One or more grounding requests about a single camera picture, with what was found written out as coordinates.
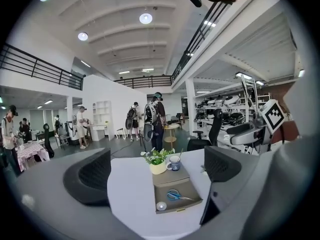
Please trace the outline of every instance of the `white t-shirt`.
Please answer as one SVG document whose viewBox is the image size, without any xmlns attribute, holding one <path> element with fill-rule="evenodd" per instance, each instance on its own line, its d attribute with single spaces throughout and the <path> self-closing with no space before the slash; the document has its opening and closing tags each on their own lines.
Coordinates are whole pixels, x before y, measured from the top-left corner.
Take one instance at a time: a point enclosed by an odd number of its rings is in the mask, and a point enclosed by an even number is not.
<svg viewBox="0 0 320 240">
<path fill-rule="evenodd" d="M 7 150 L 12 150 L 15 148 L 15 143 L 14 141 L 11 139 L 11 140 L 8 140 L 6 138 L 4 138 L 4 136 L 7 136 L 7 137 L 11 137 L 12 136 L 12 133 L 13 133 L 13 130 L 14 130 L 14 121 L 11 119 L 11 122 L 9 122 L 6 119 L 2 119 L 2 124 L 1 124 L 1 128 L 2 128 L 2 142 L 3 142 L 3 146 L 5 149 Z"/>
<path fill-rule="evenodd" d="M 79 120 L 81 120 L 81 119 L 84 119 L 84 117 L 83 117 L 83 113 L 81 113 L 79 110 L 79 112 L 76 113 L 76 125 L 77 126 L 83 126 L 83 123 L 79 122 Z"/>
</svg>

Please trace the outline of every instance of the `white desk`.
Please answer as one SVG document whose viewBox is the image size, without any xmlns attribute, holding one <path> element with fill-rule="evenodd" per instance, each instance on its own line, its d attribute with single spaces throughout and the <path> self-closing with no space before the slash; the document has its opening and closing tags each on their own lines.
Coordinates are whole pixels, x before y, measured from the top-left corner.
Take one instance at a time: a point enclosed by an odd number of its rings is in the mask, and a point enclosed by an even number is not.
<svg viewBox="0 0 320 240">
<path fill-rule="evenodd" d="M 201 173 L 204 150 L 182 153 L 181 162 L 202 203 L 180 212 L 156 214 L 149 165 L 142 157 L 118 158 L 111 161 L 107 185 L 113 215 L 148 240 L 175 240 L 199 229 L 211 184 L 209 177 Z"/>
</svg>

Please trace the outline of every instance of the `gray tray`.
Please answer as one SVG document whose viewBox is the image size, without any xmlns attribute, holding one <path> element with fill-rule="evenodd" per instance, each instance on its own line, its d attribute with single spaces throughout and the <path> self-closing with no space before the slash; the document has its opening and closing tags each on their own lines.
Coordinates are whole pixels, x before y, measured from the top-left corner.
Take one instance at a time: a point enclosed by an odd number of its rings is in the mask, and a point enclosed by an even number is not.
<svg viewBox="0 0 320 240">
<path fill-rule="evenodd" d="M 202 202 L 201 197 L 190 180 L 187 170 L 182 164 L 178 171 L 167 170 L 162 174 L 153 175 L 153 186 L 156 214 L 184 211 L 186 208 Z M 183 199 L 169 200 L 167 193 L 172 189 L 178 190 L 183 197 L 191 198 L 194 201 Z M 157 203 L 159 202 L 166 203 L 166 210 L 157 210 Z"/>
</svg>

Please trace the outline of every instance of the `round wooden table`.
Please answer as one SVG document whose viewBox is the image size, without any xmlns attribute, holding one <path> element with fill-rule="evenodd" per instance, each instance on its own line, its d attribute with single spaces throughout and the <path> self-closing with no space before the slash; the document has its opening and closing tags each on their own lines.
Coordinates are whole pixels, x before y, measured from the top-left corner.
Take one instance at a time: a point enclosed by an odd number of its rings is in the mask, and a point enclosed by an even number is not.
<svg viewBox="0 0 320 240">
<path fill-rule="evenodd" d="M 171 149 L 174 148 L 173 142 L 175 142 L 177 140 L 177 138 L 175 136 L 175 132 L 173 132 L 173 136 L 172 136 L 172 130 L 179 128 L 179 126 L 180 126 L 179 124 L 173 123 L 173 124 L 170 124 L 170 125 L 164 127 L 165 130 L 169 130 L 170 131 L 170 137 L 165 137 L 164 141 L 168 142 L 168 143 L 169 142 L 171 143 Z"/>
</svg>

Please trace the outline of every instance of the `black metal railing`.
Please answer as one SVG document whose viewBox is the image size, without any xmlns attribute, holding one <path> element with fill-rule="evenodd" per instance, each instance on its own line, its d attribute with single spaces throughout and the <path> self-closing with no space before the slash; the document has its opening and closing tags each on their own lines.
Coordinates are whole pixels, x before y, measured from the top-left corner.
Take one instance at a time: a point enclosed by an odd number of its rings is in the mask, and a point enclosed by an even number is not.
<svg viewBox="0 0 320 240">
<path fill-rule="evenodd" d="M 217 20 L 219 19 L 223 11 L 227 8 L 227 6 L 228 5 L 223 2 L 213 3 L 209 11 L 201 21 L 187 48 L 183 52 L 183 55 L 172 74 L 173 81 L 177 78 L 177 76 L 186 66 L 188 61 L 194 55 L 196 50 L 200 47 L 200 45 L 203 43 L 206 37 L 210 34 L 214 26 L 216 26 Z"/>
<path fill-rule="evenodd" d="M 72 74 L 7 43 L 0 53 L 0 69 L 78 90 L 82 90 L 83 87 L 83 77 Z"/>
<path fill-rule="evenodd" d="M 115 82 L 118 84 L 122 84 L 124 86 L 130 87 L 132 89 L 163 87 L 163 86 L 172 85 L 172 76 L 159 75 L 159 76 L 149 76 L 149 77 L 135 77 L 135 78 L 115 80 Z"/>
</svg>

